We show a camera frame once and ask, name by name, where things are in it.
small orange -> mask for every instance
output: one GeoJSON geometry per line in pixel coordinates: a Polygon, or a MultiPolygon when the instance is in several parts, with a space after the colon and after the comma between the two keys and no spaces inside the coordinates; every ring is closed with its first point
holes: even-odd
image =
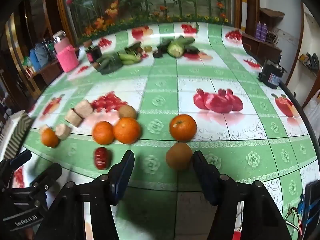
{"type": "Polygon", "coordinates": [[[179,114],[171,120],[169,130],[175,140],[185,142],[194,137],[197,124],[190,115],[179,114]]]}
{"type": "Polygon", "coordinates": [[[115,138],[112,124],[106,121],[98,122],[92,129],[92,136],[93,139],[101,145],[112,143],[115,138]]]}
{"type": "Polygon", "coordinates": [[[41,142],[47,147],[54,148],[59,143],[58,136],[56,136],[55,132],[51,128],[45,129],[41,133],[40,138],[41,138],[41,142]]]}
{"type": "Polygon", "coordinates": [[[131,118],[124,117],[113,127],[115,138],[124,144],[132,144],[140,137],[141,127],[139,123],[131,118]]]}

cork lid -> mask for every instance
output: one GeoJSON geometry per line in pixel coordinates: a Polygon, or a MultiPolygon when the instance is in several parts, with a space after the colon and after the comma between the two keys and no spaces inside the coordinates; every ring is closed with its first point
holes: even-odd
{"type": "Polygon", "coordinates": [[[85,41],[84,43],[83,43],[83,46],[85,47],[85,48],[88,48],[88,47],[90,47],[92,45],[92,40],[88,40],[88,41],[85,41]]]}

pink thermos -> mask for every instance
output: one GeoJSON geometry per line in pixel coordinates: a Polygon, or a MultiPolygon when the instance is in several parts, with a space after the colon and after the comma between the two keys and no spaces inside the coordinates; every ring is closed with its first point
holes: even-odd
{"type": "Polygon", "coordinates": [[[64,31],[59,31],[53,35],[54,49],[57,59],[64,72],[69,72],[79,65],[75,48],[70,44],[64,31]]]}

plastic bag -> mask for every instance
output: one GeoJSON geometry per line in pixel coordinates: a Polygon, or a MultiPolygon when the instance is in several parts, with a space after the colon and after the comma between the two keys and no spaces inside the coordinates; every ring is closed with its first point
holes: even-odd
{"type": "Polygon", "coordinates": [[[318,90],[317,93],[315,93],[315,95],[310,99],[309,103],[303,109],[312,126],[312,129],[317,139],[320,136],[320,104],[318,104],[318,98],[317,98],[319,92],[320,92],[320,89],[318,90]]]}

metal bolt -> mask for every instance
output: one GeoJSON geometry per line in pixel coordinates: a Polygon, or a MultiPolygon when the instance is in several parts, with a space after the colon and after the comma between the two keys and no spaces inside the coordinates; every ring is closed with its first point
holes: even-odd
{"type": "Polygon", "coordinates": [[[99,179],[102,180],[102,181],[105,181],[105,180],[107,180],[108,178],[109,178],[109,177],[108,177],[107,174],[102,174],[102,175],[99,177],[99,179]]]}
{"type": "Polygon", "coordinates": [[[220,175],[220,179],[222,179],[222,180],[228,180],[228,179],[229,179],[229,176],[226,175],[226,174],[221,174],[221,175],[220,175]]]}
{"type": "Polygon", "coordinates": [[[41,205],[40,201],[39,201],[39,200],[36,200],[36,201],[35,201],[35,206],[36,206],[36,207],[40,207],[40,205],[41,205]]]}
{"type": "Polygon", "coordinates": [[[69,181],[66,183],[66,188],[71,188],[75,185],[75,183],[73,181],[69,181]]]}
{"type": "Polygon", "coordinates": [[[257,187],[262,187],[263,186],[263,184],[262,184],[262,182],[260,180],[256,180],[254,183],[255,183],[255,185],[257,187]]]}

